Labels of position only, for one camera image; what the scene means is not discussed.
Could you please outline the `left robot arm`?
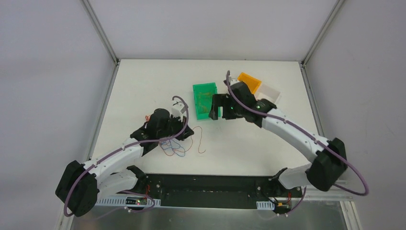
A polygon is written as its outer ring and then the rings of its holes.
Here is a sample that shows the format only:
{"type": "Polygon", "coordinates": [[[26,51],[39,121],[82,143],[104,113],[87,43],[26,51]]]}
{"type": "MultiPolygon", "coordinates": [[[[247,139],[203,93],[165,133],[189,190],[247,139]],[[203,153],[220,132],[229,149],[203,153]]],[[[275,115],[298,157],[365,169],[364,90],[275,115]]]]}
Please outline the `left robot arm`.
{"type": "Polygon", "coordinates": [[[70,162],[55,191],[64,204],[64,215],[81,217],[97,201],[130,190],[149,200],[147,176],[134,162],[161,142],[174,138],[182,141],[192,136],[188,121],[186,105],[175,104],[171,112],[158,108],[117,149],[84,163],[70,162]]]}

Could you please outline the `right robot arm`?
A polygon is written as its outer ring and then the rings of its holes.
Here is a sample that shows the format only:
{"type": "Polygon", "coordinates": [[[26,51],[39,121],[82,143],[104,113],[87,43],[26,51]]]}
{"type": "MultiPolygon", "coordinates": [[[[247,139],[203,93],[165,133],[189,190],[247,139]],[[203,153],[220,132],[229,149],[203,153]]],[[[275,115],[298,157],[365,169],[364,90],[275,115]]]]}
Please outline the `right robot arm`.
{"type": "Polygon", "coordinates": [[[286,195],[291,189],[312,185],[328,191],[346,171],[344,143],[311,134],[288,120],[277,106],[267,99],[257,100],[248,86],[240,81],[230,85],[232,94],[214,94],[209,117],[217,120],[219,109],[226,120],[244,118],[249,123],[279,136],[297,149],[308,164],[296,168],[283,168],[272,177],[272,191],[277,196],[286,195]]]}

